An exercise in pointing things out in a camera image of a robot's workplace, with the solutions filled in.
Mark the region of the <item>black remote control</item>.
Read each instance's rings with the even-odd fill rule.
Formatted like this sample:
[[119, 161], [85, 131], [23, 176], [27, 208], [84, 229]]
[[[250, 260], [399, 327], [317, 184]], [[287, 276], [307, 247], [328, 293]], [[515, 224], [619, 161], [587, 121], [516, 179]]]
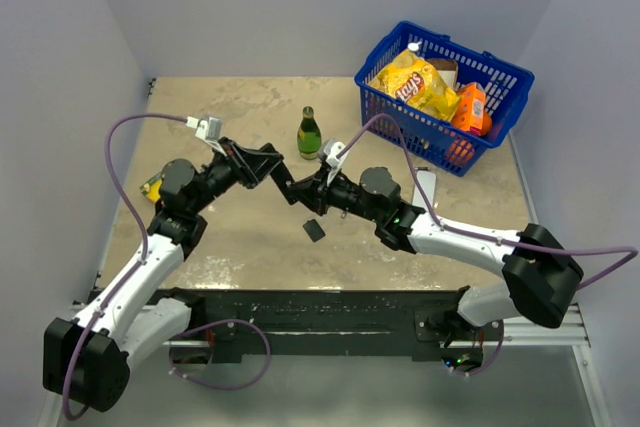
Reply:
[[284, 196], [287, 203], [289, 205], [294, 205], [297, 200], [292, 196], [290, 192], [290, 186], [294, 182], [294, 179], [291, 176], [288, 168], [283, 163], [279, 163], [271, 171], [270, 177], [276, 184], [280, 193]]

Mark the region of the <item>black battery cover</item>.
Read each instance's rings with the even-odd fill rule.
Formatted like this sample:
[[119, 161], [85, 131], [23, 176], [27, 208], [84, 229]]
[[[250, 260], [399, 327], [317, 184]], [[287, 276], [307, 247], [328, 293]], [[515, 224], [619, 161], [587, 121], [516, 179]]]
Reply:
[[325, 231], [317, 220], [308, 220], [303, 224], [303, 229], [312, 242], [318, 242], [326, 236]]

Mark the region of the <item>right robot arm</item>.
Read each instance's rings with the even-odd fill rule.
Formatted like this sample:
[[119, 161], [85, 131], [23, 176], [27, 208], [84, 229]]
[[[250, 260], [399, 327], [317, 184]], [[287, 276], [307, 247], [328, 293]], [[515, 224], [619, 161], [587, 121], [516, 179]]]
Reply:
[[375, 234], [392, 250], [429, 254], [470, 264], [499, 277], [492, 285], [463, 288], [457, 306], [430, 323], [459, 340], [469, 339], [493, 321], [522, 316], [557, 328], [583, 278], [581, 267], [559, 250], [543, 227], [492, 231], [459, 222], [433, 221], [422, 207], [402, 199], [401, 187], [384, 167], [366, 169], [358, 182], [327, 168], [285, 184], [289, 197], [318, 215], [331, 207], [373, 222]]

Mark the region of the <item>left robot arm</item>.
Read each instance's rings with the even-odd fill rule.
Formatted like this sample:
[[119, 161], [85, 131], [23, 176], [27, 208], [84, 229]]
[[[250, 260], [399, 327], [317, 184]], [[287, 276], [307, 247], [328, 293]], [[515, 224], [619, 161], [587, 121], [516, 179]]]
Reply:
[[201, 169], [186, 159], [168, 162], [155, 215], [132, 258], [73, 319], [56, 318], [45, 330], [44, 388], [105, 412], [131, 373], [165, 341], [178, 334], [200, 337], [207, 315], [192, 302], [169, 297], [151, 310], [144, 307], [200, 242], [207, 227], [201, 211], [236, 184], [256, 187], [282, 164], [271, 144], [247, 149], [227, 138]]

